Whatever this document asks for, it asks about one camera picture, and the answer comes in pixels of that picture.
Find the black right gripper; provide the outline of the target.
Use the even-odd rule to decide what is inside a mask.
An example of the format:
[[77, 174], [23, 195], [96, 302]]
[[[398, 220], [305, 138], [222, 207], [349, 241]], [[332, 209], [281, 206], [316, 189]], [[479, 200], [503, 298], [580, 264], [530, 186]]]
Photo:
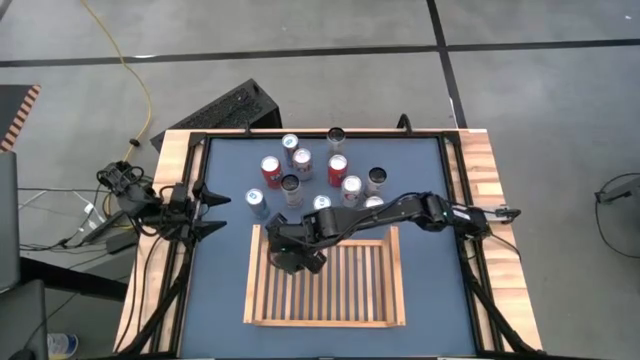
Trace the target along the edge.
[[277, 213], [267, 222], [267, 240], [270, 263], [286, 273], [318, 274], [327, 262], [322, 250], [330, 241], [319, 236], [310, 220], [292, 224]]

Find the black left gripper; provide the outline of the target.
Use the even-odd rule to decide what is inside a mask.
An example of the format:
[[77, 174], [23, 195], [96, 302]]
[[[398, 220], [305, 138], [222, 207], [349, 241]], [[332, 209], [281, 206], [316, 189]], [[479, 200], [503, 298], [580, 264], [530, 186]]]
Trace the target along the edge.
[[[195, 220], [197, 203], [188, 194], [183, 183], [168, 186], [171, 194], [165, 201], [164, 239], [167, 241], [201, 241], [210, 234], [227, 225], [226, 221]], [[231, 199], [224, 195], [203, 189], [199, 196], [208, 207], [229, 203]]]

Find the red can sideways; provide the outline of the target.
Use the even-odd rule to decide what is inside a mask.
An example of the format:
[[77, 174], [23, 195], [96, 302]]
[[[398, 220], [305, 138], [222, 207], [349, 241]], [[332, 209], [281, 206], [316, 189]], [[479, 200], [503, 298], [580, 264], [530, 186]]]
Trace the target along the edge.
[[281, 190], [284, 194], [285, 203], [288, 207], [296, 208], [302, 205], [303, 195], [301, 182], [294, 174], [285, 175], [281, 179]]

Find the white Celsius drink can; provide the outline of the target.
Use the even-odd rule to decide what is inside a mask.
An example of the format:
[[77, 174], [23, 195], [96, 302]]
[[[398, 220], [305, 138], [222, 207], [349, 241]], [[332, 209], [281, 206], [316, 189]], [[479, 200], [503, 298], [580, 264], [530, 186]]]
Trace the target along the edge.
[[340, 127], [332, 127], [327, 132], [327, 141], [331, 154], [342, 154], [346, 141], [346, 132]]
[[365, 195], [367, 197], [376, 196], [380, 193], [382, 186], [386, 183], [387, 172], [381, 167], [373, 167], [367, 174]]

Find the wooden slatted shelf tray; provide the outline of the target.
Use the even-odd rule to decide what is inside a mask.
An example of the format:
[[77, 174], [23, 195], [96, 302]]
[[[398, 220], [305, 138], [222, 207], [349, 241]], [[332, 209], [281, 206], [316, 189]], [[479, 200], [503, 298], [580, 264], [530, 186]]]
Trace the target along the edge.
[[399, 228], [382, 239], [345, 240], [326, 250], [320, 273], [289, 275], [269, 262], [252, 229], [243, 322], [263, 327], [390, 328], [406, 324]]

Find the blue table mat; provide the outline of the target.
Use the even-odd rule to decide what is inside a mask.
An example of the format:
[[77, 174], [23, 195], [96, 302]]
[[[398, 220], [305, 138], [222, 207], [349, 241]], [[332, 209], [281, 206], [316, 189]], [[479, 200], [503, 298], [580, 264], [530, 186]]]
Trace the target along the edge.
[[[211, 208], [207, 220], [228, 224], [195, 250], [180, 356], [183, 358], [405, 357], [475, 353], [453, 229], [425, 232], [399, 224], [407, 325], [394, 328], [259, 327], [243, 323], [252, 227], [260, 221], [244, 197], [251, 188], [266, 195], [270, 215], [293, 223], [313, 210], [319, 194], [340, 200], [327, 184], [327, 140], [302, 139], [313, 156], [314, 177], [303, 183], [302, 209], [288, 208], [280, 189], [265, 188], [261, 160], [277, 156], [280, 139], [213, 139], [207, 186], [232, 199]], [[382, 198], [431, 191], [446, 196], [447, 186], [436, 138], [347, 138], [349, 174], [364, 180], [372, 167], [387, 171]]]

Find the black power strip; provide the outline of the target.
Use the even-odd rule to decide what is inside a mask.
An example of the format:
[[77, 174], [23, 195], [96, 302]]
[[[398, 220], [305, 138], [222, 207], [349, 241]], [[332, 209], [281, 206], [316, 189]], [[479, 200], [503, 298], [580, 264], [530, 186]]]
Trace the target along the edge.
[[81, 243], [92, 243], [96, 241], [103, 233], [107, 230], [111, 229], [116, 225], [116, 223], [125, 215], [124, 211], [118, 211], [111, 217], [109, 217], [104, 223], [97, 226], [94, 230], [92, 230], [88, 235], [86, 235]]

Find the black mesh computer case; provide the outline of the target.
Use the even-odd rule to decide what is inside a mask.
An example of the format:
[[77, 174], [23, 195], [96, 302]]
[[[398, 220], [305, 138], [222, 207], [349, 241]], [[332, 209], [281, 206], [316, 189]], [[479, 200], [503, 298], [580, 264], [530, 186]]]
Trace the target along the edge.
[[279, 106], [254, 79], [249, 79], [172, 125], [169, 130], [281, 127]]

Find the black base beam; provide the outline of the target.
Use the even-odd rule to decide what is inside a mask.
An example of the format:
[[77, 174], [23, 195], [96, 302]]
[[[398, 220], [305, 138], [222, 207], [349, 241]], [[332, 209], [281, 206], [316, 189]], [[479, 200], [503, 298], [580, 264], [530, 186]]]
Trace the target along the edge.
[[20, 281], [40, 280], [46, 288], [123, 302], [128, 285], [30, 258], [20, 258]]

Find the white blue container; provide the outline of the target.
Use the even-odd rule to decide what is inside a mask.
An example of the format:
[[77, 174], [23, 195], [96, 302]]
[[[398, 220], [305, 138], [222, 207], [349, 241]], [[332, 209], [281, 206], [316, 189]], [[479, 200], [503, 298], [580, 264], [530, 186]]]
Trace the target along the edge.
[[47, 335], [47, 348], [49, 360], [71, 359], [79, 345], [79, 339], [75, 334], [49, 333]]

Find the grey panel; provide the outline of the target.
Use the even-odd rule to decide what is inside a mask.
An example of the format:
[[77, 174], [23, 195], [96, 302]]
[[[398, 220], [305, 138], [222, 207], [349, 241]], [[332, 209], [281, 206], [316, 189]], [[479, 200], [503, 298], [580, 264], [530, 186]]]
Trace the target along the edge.
[[16, 155], [0, 153], [0, 292], [19, 282], [20, 250]]

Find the black mat with striped edge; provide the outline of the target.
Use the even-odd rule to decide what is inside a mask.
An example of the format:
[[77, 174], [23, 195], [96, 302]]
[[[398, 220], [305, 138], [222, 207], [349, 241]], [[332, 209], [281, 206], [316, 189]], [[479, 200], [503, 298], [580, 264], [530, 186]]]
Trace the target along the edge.
[[0, 84], [0, 153], [13, 149], [41, 86]]

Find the grey stand base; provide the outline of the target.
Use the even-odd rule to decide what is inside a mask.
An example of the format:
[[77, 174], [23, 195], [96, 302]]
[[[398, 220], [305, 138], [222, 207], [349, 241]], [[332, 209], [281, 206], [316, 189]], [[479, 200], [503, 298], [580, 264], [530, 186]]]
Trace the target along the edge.
[[[617, 180], [630, 177], [630, 180], [610, 187]], [[599, 204], [612, 203], [620, 198], [631, 196], [640, 197], [640, 173], [624, 173], [608, 180], [596, 193], [595, 198]]]

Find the black metal table frame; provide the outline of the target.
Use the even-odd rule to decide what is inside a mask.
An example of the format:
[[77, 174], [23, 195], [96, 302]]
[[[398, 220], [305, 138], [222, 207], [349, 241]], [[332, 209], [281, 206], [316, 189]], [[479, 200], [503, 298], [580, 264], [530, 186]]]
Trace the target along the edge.
[[[154, 189], [173, 185], [182, 178], [194, 183], [204, 172], [205, 130], [169, 130], [160, 151]], [[367, 139], [426, 138], [441, 135], [445, 139], [445, 167], [453, 173], [455, 200], [483, 208], [505, 205], [499, 173], [489, 135], [484, 129], [374, 129], [349, 128], [350, 138]], [[511, 225], [494, 222], [495, 236], [487, 245], [469, 246], [476, 255], [472, 271], [481, 278], [487, 295], [493, 299], [506, 321], [524, 342], [540, 348], [541, 340], [525, 282], [522, 264], [508, 254], [499, 240], [516, 243]], [[160, 297], [179, 272], [184, 261], [183, 246], [160, 244], [150, 236], [139, 239], [126, 293], [115, 349], [121, 350], [133, 342], [141, 326], [160, 305]]]

